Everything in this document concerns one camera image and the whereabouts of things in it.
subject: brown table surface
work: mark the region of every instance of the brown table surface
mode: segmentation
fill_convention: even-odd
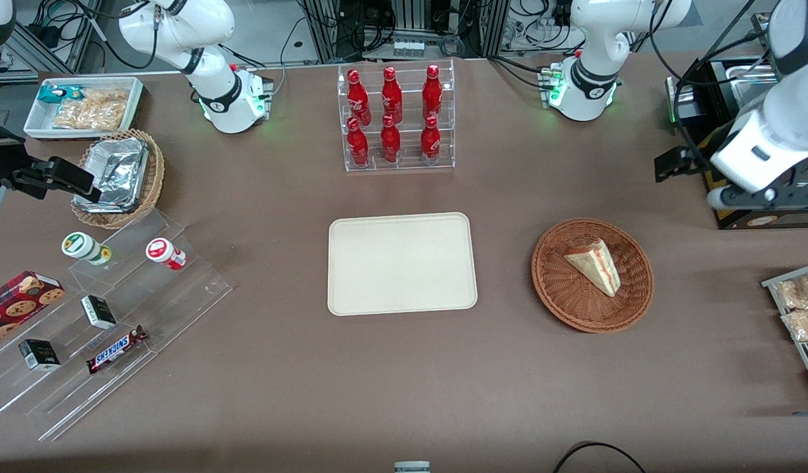
[[[59,440],[0,414],[0,471],[549,471],[582,440],[654,471],[808,470],[808,418],[790,416],[808,376],[759,287],[808,264],[808,230],[718,231],[699,177],[654,182],[680,138],[653,56],[629,59],[591,123],[485,60],[455,66],[457,168],[392,176],[343,170],[335,66],[291,69],[272,119],[241,135],[203,120],[181,75],[140,77],[139,127],[167,160],[158,207],[236,290]],[[68,231],[109,235],[69,199],[8,194],[0,284],[64,272]],[[470,218],[477,305],[330,314],[331,222],[429,212]],[[625,332],[576,332],[534,292],[533,245],[578,216],[623,228],[653,265],[650,311]]]

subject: red bottle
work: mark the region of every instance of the red bottle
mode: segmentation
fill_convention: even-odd
[[[401,133],[395,126],[391,114],[384,116],[384,128],[380,131],[380,142],[384,147],[384,159],[389,164],[398,164],[401,159]]]
[[[346,141],[349,143],[349,153],[352,155],[354,166],[365,168],[369,165],[369,142],[366,141],[366,135],[360,129],[360,123],[356,118],[349,117],[346,125],[349,126]]]
[[[360,120],[360,125],[369,126],[372,123],[372,113],[369,111],[369,94],[366,87],[360,83],[359,72],[351,69],[346,76],[349,78],[349,108],[352,116]]]
[[[436,128],[436,116],[428,116],[424,121],[422,130],[422,162],[425,166],[432,166],[439,161],[439,140],[442,135]]]
[[[404,120],[404,102],[401,98],[401,85],[395,78],[395,67],[384,68],[384,88],[380,91],[384,99],[384,113],[391,114],[395,124]]]
[[[428,80],[422,89],[422,115],[427,120],[431,114],[438,116],[440,111],[442,111],[442,84],[439,82],[439,66],[431,64],[428,66]]]

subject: wicker basket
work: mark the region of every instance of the wicker basket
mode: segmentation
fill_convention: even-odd
[[[136,207],[134,212],[128,214],[90,214],[89,212],[83,212],[83,210],[71,204],[71,210],[74,212],[74,215],[85,224],[94,225],[94,227],[103,227],[107,230],[118,230],[140,214],[152,209],[158,200],[158,195],[161,194],[162,179],[164,178],[164,157],[162,156],[162,150],[158,149],[156,141],[154,141],[150,135],[139,131],[139,129],[128,129],[128,131],[122,133],[103,137],[101,140],[123,140],[125,138],[139,138],[150,147],[148,168],[144,173],[144,183],[141,191],[141,203],[139,207]],[[88,155],[89,150],[86,150],[86,152],[83,153],[83,158],[80,160],[80,167],[85,166]]]
[[[574,246],[601,238],[611,251],[621,286],[608,297],[564,259]],[[646,254],[625,231],[598,219],[569,219],[543,234],[533,251],[533,284],[555,317],[585,332],[626,329],[652,302],[654,279]]]

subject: sandwich slice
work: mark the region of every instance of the sandwich slice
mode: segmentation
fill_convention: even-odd
[[[564,259],[606,296],[614,297],[620,288],[620,275],[617,274],[617,267],[614,267],[612,255],[603,240],[596,240],[590,245],[576,246],[564,255]]]

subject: packaged bread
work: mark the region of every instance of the packaged bread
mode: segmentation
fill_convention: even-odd
[[[808,273],[774,285],[780,303],[789,311],[808,309]]]
[[[784,320],[795,341],[808,342],[808,311],[790,312]]]
[[[564,259],[579,270],[606,296],[614,297],[620,288],[620,275],[603,240],[570,249]]]
[[[82,99],[64,99],[53,119],[56,128],[116,131],[127,110],[124,89],[83,89]]]

